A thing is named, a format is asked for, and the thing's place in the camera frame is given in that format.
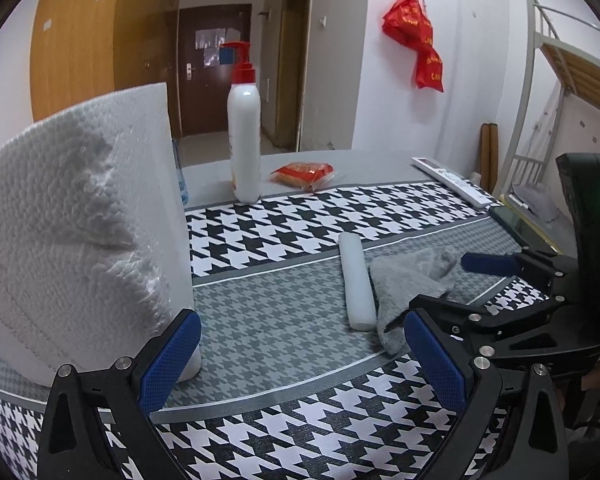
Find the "red snack packet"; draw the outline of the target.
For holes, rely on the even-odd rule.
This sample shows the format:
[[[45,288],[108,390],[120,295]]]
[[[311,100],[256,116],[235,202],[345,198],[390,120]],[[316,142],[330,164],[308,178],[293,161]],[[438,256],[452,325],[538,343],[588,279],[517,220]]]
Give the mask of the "red snack packet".
[[[336,170],[322,162],[291,162],[270,174],[270,181],[302,191],[317,191],[336,177]]]

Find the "wooden wardrobe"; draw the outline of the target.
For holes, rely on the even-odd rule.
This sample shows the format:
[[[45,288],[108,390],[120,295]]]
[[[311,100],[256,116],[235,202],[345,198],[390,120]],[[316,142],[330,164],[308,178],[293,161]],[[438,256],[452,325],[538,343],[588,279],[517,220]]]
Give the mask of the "wooden wardrobe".
[[[163,82],[182,134],[176,47],[180,0],[38,0],[30,49],[34,120],[104,94]]]

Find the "metal bunk bed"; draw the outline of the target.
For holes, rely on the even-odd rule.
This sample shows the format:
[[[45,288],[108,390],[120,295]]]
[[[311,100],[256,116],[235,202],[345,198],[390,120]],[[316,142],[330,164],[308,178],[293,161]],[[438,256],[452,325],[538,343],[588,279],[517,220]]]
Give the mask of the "metal bunk bed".
[[[556,158],[600,154],[600,23],[547,0],[515,3],[509,40],[520,53],[510,67],[521,83],[494,194],[538,186],[565,212]]]

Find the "white pump lotion bottle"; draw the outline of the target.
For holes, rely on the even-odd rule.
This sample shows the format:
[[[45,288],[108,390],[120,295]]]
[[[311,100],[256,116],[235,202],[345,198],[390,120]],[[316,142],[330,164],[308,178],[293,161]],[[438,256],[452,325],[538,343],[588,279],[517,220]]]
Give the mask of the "white pump lotion bottle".
[[[227,98],[230,171],[239,203],[255,204],[261,197],[261,98],[256,70],[250,61],[250,43],[229,41],[234,51],[232,86]]]

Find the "houndstooth table cloth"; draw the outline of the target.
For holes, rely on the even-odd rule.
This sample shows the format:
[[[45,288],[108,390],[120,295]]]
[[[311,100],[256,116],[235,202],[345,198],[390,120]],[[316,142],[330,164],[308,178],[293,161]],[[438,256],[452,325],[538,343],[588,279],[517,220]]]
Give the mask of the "houndstooth table cloth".
[[[413,479],[452,424],[406,354],[347,321],[338,237],[367,259],[510,254],[501,216],[432,182],[279,195],[187,211],[199,374],[152,418],[193,479]]]

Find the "dark brown entrance door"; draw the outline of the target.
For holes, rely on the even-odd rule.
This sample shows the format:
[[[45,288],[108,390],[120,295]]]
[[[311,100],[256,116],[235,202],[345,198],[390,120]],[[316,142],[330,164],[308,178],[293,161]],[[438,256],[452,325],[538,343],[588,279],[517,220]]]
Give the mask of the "dark brown entrance door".
[[[184,136],[227,129],[227,97],[235,51],[226,42],[248,41],[252,5],[194,6],[178,16],[178,91]]]

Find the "white foam box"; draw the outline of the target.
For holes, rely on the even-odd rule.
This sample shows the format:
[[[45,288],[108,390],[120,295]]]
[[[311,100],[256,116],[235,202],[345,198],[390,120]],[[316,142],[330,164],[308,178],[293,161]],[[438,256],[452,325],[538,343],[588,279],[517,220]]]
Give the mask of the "white foam box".
[[[30,125],[0,147],[0,359],[59,367],[135,356],[193,307],[168,92],[145,84]]]

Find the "white foam roll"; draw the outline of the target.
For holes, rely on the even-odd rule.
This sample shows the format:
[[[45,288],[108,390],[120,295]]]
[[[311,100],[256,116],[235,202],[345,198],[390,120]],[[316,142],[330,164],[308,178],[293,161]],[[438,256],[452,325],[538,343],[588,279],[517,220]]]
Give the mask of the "white foam roll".
[[[349,325],[357,332],[370,332],[376,328],[377,314],[361,239],[341,233],[338,245]]]

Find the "white remote control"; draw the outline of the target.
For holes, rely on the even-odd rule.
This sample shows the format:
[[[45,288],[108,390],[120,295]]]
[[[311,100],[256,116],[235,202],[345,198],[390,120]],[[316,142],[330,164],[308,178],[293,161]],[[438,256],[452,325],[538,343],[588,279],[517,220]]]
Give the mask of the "white remote control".
[[[413,157],[412,164],[477,209],[486,209],[496,203],[491,195],[483,192],[481,188],[454,171],[442,166],[440,162],[427,157]]]

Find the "grey cloth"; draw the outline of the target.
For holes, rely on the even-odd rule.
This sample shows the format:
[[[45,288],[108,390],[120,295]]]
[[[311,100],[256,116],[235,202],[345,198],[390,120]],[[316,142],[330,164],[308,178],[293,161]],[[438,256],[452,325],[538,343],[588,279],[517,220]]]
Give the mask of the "grey cloth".
[[[442,298],[455,285],[460,253],[449,247],[424,248],[373,258],[368,266],[377,300],[377,335],[389,356],[405,346],[403,323],[419,295]]]

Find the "red plastic bag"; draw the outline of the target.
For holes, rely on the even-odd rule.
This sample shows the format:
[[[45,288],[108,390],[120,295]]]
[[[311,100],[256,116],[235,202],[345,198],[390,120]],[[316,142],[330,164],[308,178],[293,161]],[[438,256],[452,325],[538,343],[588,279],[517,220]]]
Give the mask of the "red plastic bag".
[[[386,36],[416,53],[415,84],[442,93],[443,63],[434,48],[434,29],[422,0],[396,0],[382,17]]]

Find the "wooden boards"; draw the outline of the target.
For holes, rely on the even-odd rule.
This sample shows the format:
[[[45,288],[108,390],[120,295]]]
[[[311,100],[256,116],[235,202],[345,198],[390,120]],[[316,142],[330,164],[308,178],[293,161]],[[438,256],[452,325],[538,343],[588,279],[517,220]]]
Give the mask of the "wooden boards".
[[[498,125],[482,124],[480,128],[480,186],[492,193],[498,182]]]

